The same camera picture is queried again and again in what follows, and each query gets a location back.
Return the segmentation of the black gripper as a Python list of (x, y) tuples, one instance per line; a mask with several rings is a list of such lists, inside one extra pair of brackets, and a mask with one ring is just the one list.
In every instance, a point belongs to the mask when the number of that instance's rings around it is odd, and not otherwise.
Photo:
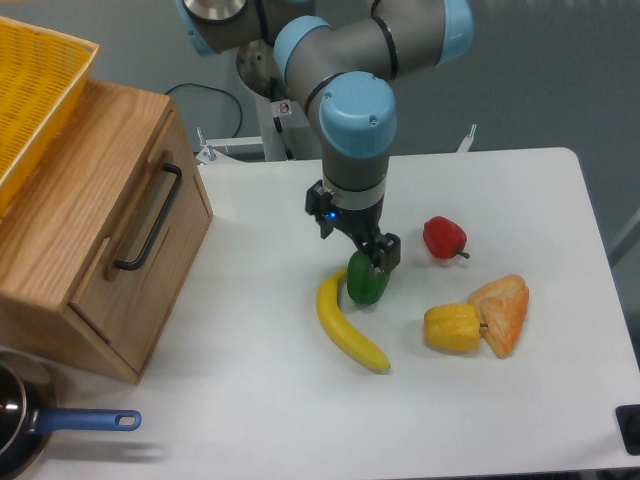
[(368, 263), (378, 271), (391, 273), (401, 261), (401, 240), (379, 229), (383, 198), (364, 209), (349, 210), (334, 203), (334, 195), (318, 180), (306, 192), (305, 211), (315, 218), (322, 239), (334, 230), (349, 237)]

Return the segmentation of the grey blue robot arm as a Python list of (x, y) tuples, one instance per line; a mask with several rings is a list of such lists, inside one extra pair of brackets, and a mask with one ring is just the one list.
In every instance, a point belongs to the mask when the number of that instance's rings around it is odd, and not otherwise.
[(334, 28), (311, 1), (181, 1), (196, 47), (219, 54), (262, 41), (322, 152), (322, 176), (305, 209), (322, 236), (346, 235), (382, 272), (400, 239), (379, 227), (389, 150), (397, 131), (392, 82), (465, 54), (474, 37), (465, 1), (376, 1), (369, 16)]

